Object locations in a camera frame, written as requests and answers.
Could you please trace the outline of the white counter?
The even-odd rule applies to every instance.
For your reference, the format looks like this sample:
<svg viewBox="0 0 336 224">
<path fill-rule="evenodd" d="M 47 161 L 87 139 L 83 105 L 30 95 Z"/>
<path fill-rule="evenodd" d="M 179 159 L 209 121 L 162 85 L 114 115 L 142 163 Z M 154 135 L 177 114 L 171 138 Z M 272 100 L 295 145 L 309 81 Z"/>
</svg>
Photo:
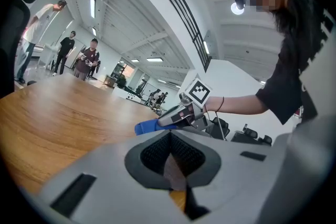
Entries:
<svg viewBox="0 0 336 224">
<path fill-rule="evenodd" d="M 114 95 L 116 95 L 120 98 L 130 100 L 132 102 L 136 102 L 136 103 L 139 103 L 139 104 L 142 104 L 142 105 L 145 104 L 145 101 L 142 100 L 141 98 L 139 98 L 136 94 L 134 94 L 132 92 L 125 91 L 124 89 L 121 89 L 118 86 L 114 87 L 114 89 L 112 91 L 112 94 L 114 94 Z"/>
</svg>

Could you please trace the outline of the glass display cabinet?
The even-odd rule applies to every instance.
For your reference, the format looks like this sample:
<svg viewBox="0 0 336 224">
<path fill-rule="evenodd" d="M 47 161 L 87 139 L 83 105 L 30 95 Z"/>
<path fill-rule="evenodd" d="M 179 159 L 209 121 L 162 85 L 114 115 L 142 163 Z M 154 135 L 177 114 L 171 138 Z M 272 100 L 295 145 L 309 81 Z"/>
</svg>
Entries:
<svg viewBox="0 0 336 224">
<path fill-rule="evenodd" d="M 125 68 L 127 67 L 127 64 L 123 61 L 119 61 L 114 68 L 113 72 L 111 73 L 111 77 L 114 79 L 119 79 L 119 77 L 123 74 Z"/>
</svg>

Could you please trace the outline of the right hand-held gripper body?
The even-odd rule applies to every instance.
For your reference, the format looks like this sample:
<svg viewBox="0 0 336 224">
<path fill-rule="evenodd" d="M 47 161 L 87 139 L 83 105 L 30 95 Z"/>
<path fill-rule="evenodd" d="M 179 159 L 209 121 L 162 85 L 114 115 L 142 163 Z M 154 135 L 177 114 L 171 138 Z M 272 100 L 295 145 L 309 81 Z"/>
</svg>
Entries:
<svg viewBox="0 0 336 224">
<path fill-rule="evenodd" d="M 206 113 L 205 104 L 209 98 L 211 89 L 199 78 L 195 78 L 189 86 L 179 94 L 181 104 L 185 106 L 180 116 L 188 124 L 196 129 L 199 128 L 199 121 Z"/>
</svg>

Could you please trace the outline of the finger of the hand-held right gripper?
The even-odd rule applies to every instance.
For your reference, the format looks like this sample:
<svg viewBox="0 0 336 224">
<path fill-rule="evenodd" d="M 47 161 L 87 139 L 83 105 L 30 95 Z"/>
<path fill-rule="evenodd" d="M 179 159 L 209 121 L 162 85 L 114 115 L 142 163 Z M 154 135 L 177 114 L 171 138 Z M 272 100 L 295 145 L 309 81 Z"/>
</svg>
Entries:
<svg viewBox="0 0 336 224">
<path fill-rule="evenodd" d="M 190 115 L 190 111 L 187 107 L 182 104 L 176 105 L 166 111 L 158 118 L 159 126 L 168 126 L 178 123 L 188 117 Z"/>
</svg>

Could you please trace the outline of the person's right forearm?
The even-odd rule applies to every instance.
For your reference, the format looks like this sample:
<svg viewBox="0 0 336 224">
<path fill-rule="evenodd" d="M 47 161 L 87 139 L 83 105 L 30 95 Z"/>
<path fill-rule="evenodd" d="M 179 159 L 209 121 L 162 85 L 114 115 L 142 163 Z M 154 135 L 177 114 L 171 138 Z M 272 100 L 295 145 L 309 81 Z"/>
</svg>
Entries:
<svg viewBox="0 0 336 224">
<path fill-rule="evenodd" d="M 219 110 L 222 113 L 257 115 L 268 111 L 268 108 L 257 96 L 248 95 L 243 97 L 224 98 Z"/>
</svg>

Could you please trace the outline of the blue cloth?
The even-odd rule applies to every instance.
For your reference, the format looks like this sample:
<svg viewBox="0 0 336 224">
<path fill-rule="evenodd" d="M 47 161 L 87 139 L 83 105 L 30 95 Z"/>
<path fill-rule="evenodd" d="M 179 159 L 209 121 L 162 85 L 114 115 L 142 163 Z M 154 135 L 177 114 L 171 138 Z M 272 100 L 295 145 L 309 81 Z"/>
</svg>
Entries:
<svg viewBox="0 0 336 224">
<path fill-rule="evenodd" d="M 151 133 L 159 130 L 174 130 L 177 129 L 175 124 L 167 126 L 159 126 L 158 119 L 152 119 L 144 122 L 140 122 L 134 127 L 134 132 L 136 136 Z"/>
</svg>

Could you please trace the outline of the person's right hand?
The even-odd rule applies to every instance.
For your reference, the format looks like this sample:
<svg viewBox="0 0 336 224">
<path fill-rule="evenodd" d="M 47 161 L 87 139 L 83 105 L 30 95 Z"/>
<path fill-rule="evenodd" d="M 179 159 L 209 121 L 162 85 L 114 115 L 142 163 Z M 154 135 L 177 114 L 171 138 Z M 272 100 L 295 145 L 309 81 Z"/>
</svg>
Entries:
<svg viewBox="0 0 336 224">
<path fill-rule="evenodd" d="M 224 97 L 209 97 L 204 104 L 205 112 L 213 111 L 218 112 L 224 103 Z"/>
</svg>

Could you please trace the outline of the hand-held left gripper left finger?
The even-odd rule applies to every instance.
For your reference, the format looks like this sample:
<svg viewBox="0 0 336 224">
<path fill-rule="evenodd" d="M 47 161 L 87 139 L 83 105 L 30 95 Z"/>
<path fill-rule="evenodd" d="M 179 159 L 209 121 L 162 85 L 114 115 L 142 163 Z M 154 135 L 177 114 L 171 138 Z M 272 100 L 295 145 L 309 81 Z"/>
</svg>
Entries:
<svg viewBox="0 0 336 224">
<path fill-rule="evenodd" d="M 38 198 L 61 223 L 187 224 L 163 176 L 170 135 L 101 145 L 45 182 Z"/>
</svg>

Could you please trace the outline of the person's black printed shirt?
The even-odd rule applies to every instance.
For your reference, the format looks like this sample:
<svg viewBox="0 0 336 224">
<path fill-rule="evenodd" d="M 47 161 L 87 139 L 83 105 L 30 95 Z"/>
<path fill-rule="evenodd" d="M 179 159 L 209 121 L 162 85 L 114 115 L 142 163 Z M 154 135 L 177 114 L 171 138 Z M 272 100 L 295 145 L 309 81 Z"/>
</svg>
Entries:
<svg viewBox="0 0 336 224">
<path fill-rule="evenodd" d="M 316 108 L 299 76 L 321 51 L 335 25 L 335 19 L 326 9 L 318 9 L 308 33 L 300 31 L 296 35 L 285 35 L 276 68 L 264 88 L 256 93 L 257 98 L 282 124 L 300 107 L 303 108 L 302 122 L 317 116 Z"/>
</svg>

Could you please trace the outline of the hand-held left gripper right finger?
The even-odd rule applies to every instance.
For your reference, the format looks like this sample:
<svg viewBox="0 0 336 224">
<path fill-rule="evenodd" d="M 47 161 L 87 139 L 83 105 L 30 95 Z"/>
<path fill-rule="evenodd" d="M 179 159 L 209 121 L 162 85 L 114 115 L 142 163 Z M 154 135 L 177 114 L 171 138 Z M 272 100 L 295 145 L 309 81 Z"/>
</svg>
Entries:
<svg viewBox="0 0 336 224">
<path fill-rule="evenodd" d="M 277 224 L 284 208 L 279 189 L 289 136 L 273 146 L 220 141 L 183 131 L 169 133 L 173 152 L 183 162 L 191 208 L 172 209 L 169 224 Z"/>
</svg>

